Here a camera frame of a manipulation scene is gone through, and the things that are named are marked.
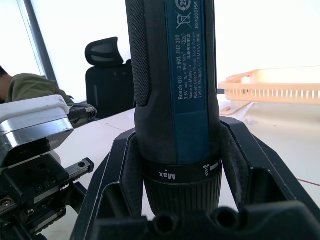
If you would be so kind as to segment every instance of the person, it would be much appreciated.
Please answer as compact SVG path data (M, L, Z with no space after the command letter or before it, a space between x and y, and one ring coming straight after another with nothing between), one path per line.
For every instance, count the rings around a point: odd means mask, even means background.
M22 73L10 76L0 65L0 103L61 95L67 104L73 104L55 81L35 74Z

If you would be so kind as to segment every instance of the blue label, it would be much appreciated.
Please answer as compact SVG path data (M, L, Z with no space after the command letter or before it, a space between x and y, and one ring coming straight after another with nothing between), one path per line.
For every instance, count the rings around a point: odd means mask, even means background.
M165 4L178 164L191 164L210 156L204 0Z

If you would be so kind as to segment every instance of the white device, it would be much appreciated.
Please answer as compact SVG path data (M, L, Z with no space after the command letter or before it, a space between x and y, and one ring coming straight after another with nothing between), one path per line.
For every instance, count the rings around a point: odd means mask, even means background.
M74 128L60 95L0 105L0 169L59 147Z

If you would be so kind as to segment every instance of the black holder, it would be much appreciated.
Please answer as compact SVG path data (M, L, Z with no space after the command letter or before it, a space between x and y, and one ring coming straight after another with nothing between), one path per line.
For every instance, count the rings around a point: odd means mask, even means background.
M271 148L233 118L221 117L221 158L239 213L142 217L143 163L135 130L121 134L98 167L72 240L320 239L320 210Z

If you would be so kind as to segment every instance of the headrest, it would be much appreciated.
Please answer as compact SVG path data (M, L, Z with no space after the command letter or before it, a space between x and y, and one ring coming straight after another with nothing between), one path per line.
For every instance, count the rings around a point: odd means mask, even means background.
M114 68L124 63L118 50L117 37L90 43L86 46L84 54L87 62L96 67Z

